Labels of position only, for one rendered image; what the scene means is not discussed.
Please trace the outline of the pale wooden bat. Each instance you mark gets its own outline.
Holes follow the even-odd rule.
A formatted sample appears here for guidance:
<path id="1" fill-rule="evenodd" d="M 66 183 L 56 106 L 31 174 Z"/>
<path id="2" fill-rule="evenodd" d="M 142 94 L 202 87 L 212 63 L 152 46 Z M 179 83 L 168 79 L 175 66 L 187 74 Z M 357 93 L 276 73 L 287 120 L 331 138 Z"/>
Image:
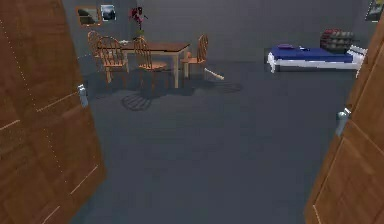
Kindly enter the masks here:
<path id="1" fill-rule="evenodd" d="M 204 68 L 204 72 L 205 72 L 206 74 L 208 74 L 210 78 L 213 77 L 213 78 L 215 78 L 215 79 L 217 79 L 217 80 L 224 80 L 224 79 L 225 79 L 224 76 L 222 76 L 222 75 L 220 75 L 220 74 L 217 74 L 217 73 L 215 73 L 215 72 L 213 72 L 213 71 L 211 71 L 211 70 L 209 70 L 209 69 L 207 69 L 207 68 Z"/>

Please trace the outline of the wooden spindle-back chair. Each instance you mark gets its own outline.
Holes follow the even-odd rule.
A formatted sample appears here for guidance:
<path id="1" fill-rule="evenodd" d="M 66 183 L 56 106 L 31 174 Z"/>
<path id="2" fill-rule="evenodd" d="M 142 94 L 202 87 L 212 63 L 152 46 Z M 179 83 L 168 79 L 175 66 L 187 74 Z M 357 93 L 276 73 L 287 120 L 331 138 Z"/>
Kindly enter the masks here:
<path id="1" fill-rule="evenodd" d="M 94 30 L 90 31 L 87 34 L 87 40 L 88 40 L 88 44 L 90 47 L 90 51 L 94 57 L 98 56 L 97 44 L 98 44 L 98 41 L 100 40 L 100 38 L 101 38 L 101 35 Z"/>
<path id="2" fill-rule="evenodd" d="M 134 54 L 138 68 L 151 73 L 151 90 L 155 89 L 156 71 L 163 71 L 167 67 L 166 62 L 153 61 L 148 42 L 143 36 L 134 40 Z"/>
<path id="3" fill-rule="evenodd" d="M 118 40 L 110 36 L 103 36 L 97 42 L 97 48 L 107 84 L 112 82 L 115 72 L 128 72 L 128 62 Z"/>
<path id="4" fill-rule="evenodd" d="M 189 78 L 189 67 L 191 64 L 199 65 L 201 68 L 204 67 L 207 61 L 208 51 L 208 35 L 202 34 L 198 39 L 197 53 L 193 57 L 191 52 L 187 52 L 187 55 L 181 60 L 184 66 L 184 77 Z"/>

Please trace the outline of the wooden dining table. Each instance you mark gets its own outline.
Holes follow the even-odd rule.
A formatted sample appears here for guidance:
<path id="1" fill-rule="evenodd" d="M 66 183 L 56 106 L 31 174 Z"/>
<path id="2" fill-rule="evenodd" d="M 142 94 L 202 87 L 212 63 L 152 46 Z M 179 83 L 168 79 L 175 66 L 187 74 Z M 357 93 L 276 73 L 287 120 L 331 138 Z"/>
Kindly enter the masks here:
<path id="1" fill-rule="evenodd" d="M 169 56 L 172 58 L 172 75 L 174 78 L 174 87 L 179 87 L 180 78 L 180 55 L 187 56 L 189 43 L 165 43 L 165 42 L 147 42 L 145 46 L 148 48 L 152 55 Z"/>

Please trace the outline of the red flower house plant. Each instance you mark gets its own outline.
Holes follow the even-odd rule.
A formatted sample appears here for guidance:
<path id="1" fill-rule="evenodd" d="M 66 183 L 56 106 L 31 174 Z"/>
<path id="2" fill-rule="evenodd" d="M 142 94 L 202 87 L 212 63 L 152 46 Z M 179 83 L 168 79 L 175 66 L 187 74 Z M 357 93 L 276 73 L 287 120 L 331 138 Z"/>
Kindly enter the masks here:
<path id="1" fill-rule="evenodd" d="M 144 35 L 144 30 L 142 28 L 142 24 L 145 19 L 147 19 L 147 16 L 143 12 L 143 7 L 138 6 L 135 8 L 131 8 L 129 11 L 129 18 L 134 20 L 137 23 L 137 31 L 136 36 L 141 37 Z"/>

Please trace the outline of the white bed with blue cover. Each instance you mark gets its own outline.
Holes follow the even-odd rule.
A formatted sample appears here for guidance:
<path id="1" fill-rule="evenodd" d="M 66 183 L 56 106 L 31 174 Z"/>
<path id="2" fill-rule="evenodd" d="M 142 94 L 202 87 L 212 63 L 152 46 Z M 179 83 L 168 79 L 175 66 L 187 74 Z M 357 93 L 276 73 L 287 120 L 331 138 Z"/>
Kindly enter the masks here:
<path id="1" fill-rule="evenodd" d="M 319 69 L 359 70 L 367 49 L 351 45 L 345 54 L 328 52 L 322 48 L 278 49 L 272 47 L 266 55 L 270 71 L 274 73 L 277 67 L 301 67 Z"/>

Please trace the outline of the brown wooden room door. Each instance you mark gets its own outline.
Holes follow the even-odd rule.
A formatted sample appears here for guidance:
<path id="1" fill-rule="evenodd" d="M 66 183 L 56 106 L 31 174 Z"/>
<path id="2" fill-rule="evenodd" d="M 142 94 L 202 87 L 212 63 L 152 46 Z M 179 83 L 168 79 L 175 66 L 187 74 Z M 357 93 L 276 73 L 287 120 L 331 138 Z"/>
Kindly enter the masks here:
<path id="1" fill-rule="evenodd" d="M 69 224 L 105 178 L 62 0 L 0 0 L 0 224 Z"/>
<path id="2" fill-rule="evenodd" d="M 384 13 L 304 208 L 305 224 L 384 224 Z"/>

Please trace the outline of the dark shelf with red items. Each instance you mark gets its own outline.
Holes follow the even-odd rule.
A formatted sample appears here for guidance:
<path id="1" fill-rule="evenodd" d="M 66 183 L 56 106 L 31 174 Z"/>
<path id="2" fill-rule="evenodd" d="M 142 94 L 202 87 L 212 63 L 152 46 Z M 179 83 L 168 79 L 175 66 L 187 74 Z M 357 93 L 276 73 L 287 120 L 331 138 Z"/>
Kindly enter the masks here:
<path id="1" fill-rule="evenodd" d="M 320 37 L 320 47 L 336 54 L 345 54 L 355 41 L 355 34 L 341 29 L 326 29 Z"/>

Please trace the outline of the grey framed wall picture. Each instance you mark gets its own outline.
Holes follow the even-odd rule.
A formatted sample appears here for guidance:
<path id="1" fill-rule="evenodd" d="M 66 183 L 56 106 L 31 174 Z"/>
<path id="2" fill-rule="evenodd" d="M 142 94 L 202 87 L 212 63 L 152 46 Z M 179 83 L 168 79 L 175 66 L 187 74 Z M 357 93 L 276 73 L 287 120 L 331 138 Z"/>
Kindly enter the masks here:
<path id="1" fill-rule="evenodd" d="M 101 15 L 103 21 L 113 21 L 116 19 L 115 7 L 113 5 L 102 5 Z"/>

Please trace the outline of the wood-framed wall picture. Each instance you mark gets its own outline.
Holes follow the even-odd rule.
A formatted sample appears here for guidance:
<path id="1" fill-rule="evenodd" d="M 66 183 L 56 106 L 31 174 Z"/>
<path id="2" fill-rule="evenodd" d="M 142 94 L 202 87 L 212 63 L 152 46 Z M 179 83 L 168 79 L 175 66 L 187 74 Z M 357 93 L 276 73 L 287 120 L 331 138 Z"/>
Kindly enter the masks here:
<path id="1" fill-rule="evenodd" d="M 99 10 L 94 6 L 76 8 L 79 24 L 81 26 L 97 26 L 101 24 Z"/>

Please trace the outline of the dark framed wall picture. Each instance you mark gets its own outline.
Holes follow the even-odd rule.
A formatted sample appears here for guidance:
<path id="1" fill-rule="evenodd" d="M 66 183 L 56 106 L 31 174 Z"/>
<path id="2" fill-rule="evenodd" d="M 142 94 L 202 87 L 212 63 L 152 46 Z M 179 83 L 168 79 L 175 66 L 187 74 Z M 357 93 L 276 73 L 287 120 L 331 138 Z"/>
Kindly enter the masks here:
<path id="1" fill-rule="evenodd" d="M 383 10 L 384 0 L 371 0 L 367 14 L 365 16 L 365 20 L 370 22 L 378 22 Z"/>

